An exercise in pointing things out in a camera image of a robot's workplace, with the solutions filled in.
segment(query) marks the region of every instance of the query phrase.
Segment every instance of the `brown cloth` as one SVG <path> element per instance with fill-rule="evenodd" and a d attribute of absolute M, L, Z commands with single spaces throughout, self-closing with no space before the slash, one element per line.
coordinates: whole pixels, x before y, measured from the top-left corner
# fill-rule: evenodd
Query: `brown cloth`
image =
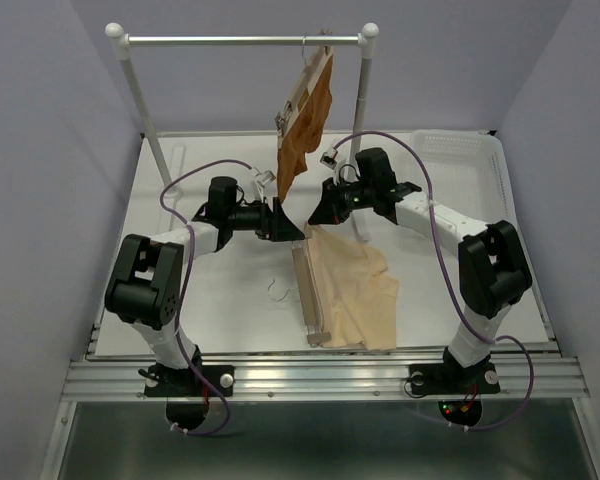
<path fill-rule="evenodd" d="M 298 105 L 300 114 L 278 150 L 278 198 L 283 202 L 296 175 L 307 171 L 305 154 L 315 152 L 320 146 L 324 124 L 331 108 L 331 57 L 316 82 L 305 104 Z"/>
<path fill-rule="evenodd" d="M 398 280 L 387 275 L 379 250 L 321 227 L 306 227 L 307 256 L 322 332 L 323 347 L 396 348 Z"/>

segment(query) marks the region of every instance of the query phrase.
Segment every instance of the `white plastic basket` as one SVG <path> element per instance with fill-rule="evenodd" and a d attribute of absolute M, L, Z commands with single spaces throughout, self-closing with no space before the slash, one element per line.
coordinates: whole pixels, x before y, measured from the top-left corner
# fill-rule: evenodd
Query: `white plastic basket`
<path fill-rule="evenodd" d="M 412 145 L 430 170 L 436 200 L 445 203 L 444 195 L 450 195 L 449 206 L 466 215 L 487 222 L 506 219 L 517 225 L 509 172 L 497 138 L 475 132 L 417 130 Z M 471 185 L 475 190 L 460 192 L 457 185 L 464 189 Z"/>

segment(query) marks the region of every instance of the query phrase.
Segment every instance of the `white horizontal bar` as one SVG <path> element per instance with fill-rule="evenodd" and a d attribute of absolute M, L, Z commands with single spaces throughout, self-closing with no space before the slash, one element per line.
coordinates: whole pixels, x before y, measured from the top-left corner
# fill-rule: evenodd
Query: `white horizontal bar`
<path fill-rule="evenodd" d="M 320 45 L 355 45 L 358 46 L 358 35 L 311 35 L 293 37 L 146 37 L 129 35 L 130 47 L 166 47 L 166 46 L 202 46 L 202 45 L 280 45 L 307 47 Z"/>

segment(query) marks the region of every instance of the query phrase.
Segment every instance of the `orange brown garment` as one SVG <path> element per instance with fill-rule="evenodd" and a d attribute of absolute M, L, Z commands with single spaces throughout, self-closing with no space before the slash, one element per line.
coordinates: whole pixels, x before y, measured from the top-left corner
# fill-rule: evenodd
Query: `orange brown garment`
<path fill-rule="evenodd" d="M 278 150 L 278 197 L 283 202 L 296 175 L 307 171 L 305 155 L 320 146 L 324 124 L 331 108 L 331 57 L 305 104 L 300 104 L 300 114 L 282 140 Z"/>

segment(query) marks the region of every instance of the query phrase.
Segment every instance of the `gray wall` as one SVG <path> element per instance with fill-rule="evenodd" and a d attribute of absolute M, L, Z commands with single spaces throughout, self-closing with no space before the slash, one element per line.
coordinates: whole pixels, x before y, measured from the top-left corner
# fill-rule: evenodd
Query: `gray wall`
<path fill-rule="evenodd" d="M 138 145 L 68 1 L 0 1 L 0 479 L 37 478 Z"/>
<path fill-rule="evenodd" d="M 600 422 L 600 0 L 574 0 L 500 137 L 549 316 Z"/>
<path fill-rule="evenodd" d="M 567 0 L 72 0 L 122 97 L 104 27 L 132 34 L 357 33 L 380 26 L 368 125 L 496 128 Z M 360 53 L 336 51 L 328 126 L 353 122 Z M 134 54 L 158 130 L 272 130 L 303 68 L 300 48 L 143 49 Z"/>

